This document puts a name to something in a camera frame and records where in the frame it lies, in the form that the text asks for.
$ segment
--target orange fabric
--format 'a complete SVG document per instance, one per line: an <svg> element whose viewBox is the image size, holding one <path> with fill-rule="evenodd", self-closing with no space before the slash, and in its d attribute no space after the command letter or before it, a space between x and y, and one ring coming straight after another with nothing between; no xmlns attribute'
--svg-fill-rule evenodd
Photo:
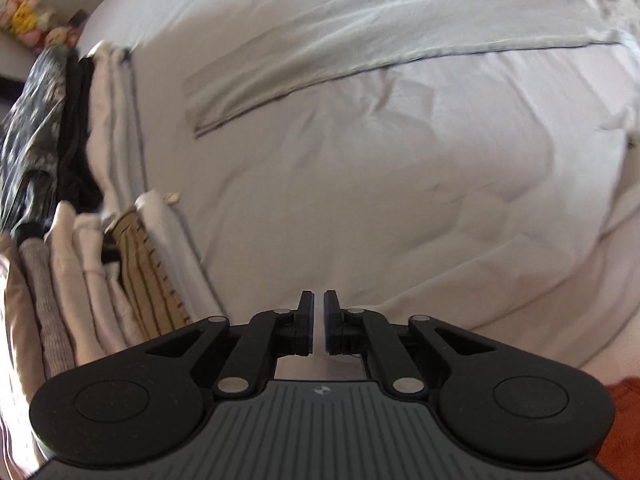
<svg viewBox="0 0 640 480"><path fill-rule="evenodd" d="M616 418L598 462L618 480L640 478L640 378L608 386L616 403Z"/></svg>

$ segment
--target gray patterned fabric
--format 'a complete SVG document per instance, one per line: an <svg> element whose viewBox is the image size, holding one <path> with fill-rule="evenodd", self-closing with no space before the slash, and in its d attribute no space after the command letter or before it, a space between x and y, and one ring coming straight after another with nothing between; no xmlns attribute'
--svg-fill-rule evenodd
<svg viewBox="0 0 640 480"><path fill-rule="evenodd" d="M40 54L22 95L0 122L2 230L27 221L47 229L53 220L67 52L56 45Z"/></svg>

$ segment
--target white bed sheet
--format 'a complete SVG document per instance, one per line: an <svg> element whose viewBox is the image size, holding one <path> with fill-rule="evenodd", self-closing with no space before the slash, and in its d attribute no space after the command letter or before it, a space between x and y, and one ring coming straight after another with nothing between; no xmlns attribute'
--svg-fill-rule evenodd
<svg viewBox="0 0 640 480"><path fill-rule="evenodd" d="M234 323L247 322L267 308L291 306L304 288L318 294L335 288L344 305L378 304L420 282L424 266L433 262L420 259L425 234L419 222L402 214L419 198L402 193L402 180L415 173L403 173L402 164L394 174L376 175L367 168L375 168L377 160L388 168L394 158L411 158L419 146L416 139L434 120L458 128L485 121L493 128L523 131L576 121L596 127L633 93L628 52L621 46L445 57L309 88L194 140L184 122L181 89L198 60L205 53L210 57L212 49L224 54L327 1L106 0L81 39L85 51L101 39L128 45L145 41L146 56L136 58L136 69L148 180L162 191L181 193L180 214ZM204 22L203 12L208 14ZM197 41L204 25L220 31L207 44ZM391 127L402 131L393 143L370 141L384 139ZM535 153L521 154L507 163L517 176L534 167L535 159ZM363 175L377 179L378 186L369 182L366 192L358 193L357 183L345 181L348 174L341 170L348 164L362 164ZM327 192L291 203L287 187L305 179L323 179ZM370 221L380 215L385 222ZM616 244L601 242L608 244L604 252L609 263L597 275L601 287L587 289L598 280L593 271L578 272L565 285L562 301L558 296L538 298L542 303L526 310L531 323L538 309L547 309L537 324L519 332L513 323L481 330L572 365L598 355L640 304L640 280L625 279L640 264L637 245L628 242L636 236L640 218L627 222L609 235ZM238 224L246 228L238 230ZM372 240L375 260L370 257ZM602 261L596 250L583 265L598 269ZM583 290L593 294L585 297ZM433 306L423 308L433 313ZM516 314L513 319L523 326ZM447 319L446 313L440 317ZM628 344L622 346L628 351ZM615 360L620 355L616 344L609 348L602 358L610 354ZM279 371L305 377L353 371L347 364L339 370L341 364L322 356L314 360L315 367L287 360Z"/></svg>

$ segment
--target wrinkled sheet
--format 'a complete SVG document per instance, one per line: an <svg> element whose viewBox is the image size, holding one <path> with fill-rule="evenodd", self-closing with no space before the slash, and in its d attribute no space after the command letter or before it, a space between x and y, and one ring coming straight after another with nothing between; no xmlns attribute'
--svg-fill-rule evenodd
<svg viewBox="0 0 640 480"><path fill-rule="evenodd" d="M301 90L194 140L184 121L185 77L212 52L227 54L269 27L328 1L107 0L81 39L87 50L103 38L120 44L145 40L144 48L134 53L134 65L148 184L181 193L178 214L233 323L247 322L267 308L291 307L303 289L321 295L335 288L344 306L379 305L424 282L425 276L457 269L461 253L450 250L450 239L446 245L438 242L455 226L465 235L465 254L485 253L487 242L500 241L500 207L492 200L481 203L486 215L478 223L455 201L441 197L443 206L434 207L424 200L425 193L453 190L450 197L455 198L488 186L491 195L508 203L540 182L557 160L554 145L540 139L562 139L566 132L577 155L582 139L607 142L597 127L634 95L632 59L623 46L443 57ZM205 33L209 41L200 41ZM477 164L456 165L455 158L446 168L431 164L447 146L454 157L475 153ZM487 168L499 169L502 178L478 179ZM452 181L457 186L433 189L434 176L443 170L457 178ZM583 171L584 182L593 178L588 164ZM633 164L628 173L629 182L635 182ZM559 201L549 210L568 227L561 235L579 237L574 225L582 225L579 212L592 200L588 194L579 196L576 203ZM612 235L631 213L611 226ZM546 212L531 211L534 218L542 214ZM521 220L520 227L527 219ZM604 226L592 225L592 233L594 229L602 232ZM596 238L591 247L580 243L559 257L560 272L543 269L555 276L550 281L541 280L535 269L519 276L511 269L523 286L513 287L508 295L515 292L517 297L507 296L506 306L495 311L478 309L476 295L454 308L415 303L385 313L405 321L405 314L424 312L484 330L564 282L588 261ZM634 249L633 244L617 246L619 252L611 258L620 266L607 269L602 283L615 283L640 263ZM527 251L520 254L527 266L536 263ZM493 336L583 364L635 314L640 304L636 283L620 285L624 302L616 302L613 293L589 301L569 294L570 308L558 323L532 314L530 330L518 340L510 340L516 331L508 324ZM607 317L614 310L610 323L593 323L597 337L576 336L585 319ZM548 344L554 338L556 343ZM572 342L572 352L563 352L562 345ZM331 377L350 374L350 367L319 354L313 361L302 360L301 366L287 360L278 370L283 376Z"/></svg>

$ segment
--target tan ribbed fabric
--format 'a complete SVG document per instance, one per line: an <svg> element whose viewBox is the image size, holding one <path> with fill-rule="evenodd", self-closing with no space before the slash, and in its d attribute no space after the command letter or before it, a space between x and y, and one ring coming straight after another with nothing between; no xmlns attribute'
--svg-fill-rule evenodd
<svg viewBox="0 0 640 480"><path fill-rule="evenodd" d="M0 234L0 416L9 446L5 465L19 479L36 471L44 462L31 434L29 404L44 384L42 346L27 282L20 268L18 247Z"/></svg>
<svg viewBox="0 0 640 480"><path fill-rule="evenodd" d="M146 339L191 323L135 208L108 229L122 256L122 285Z"/></svg>

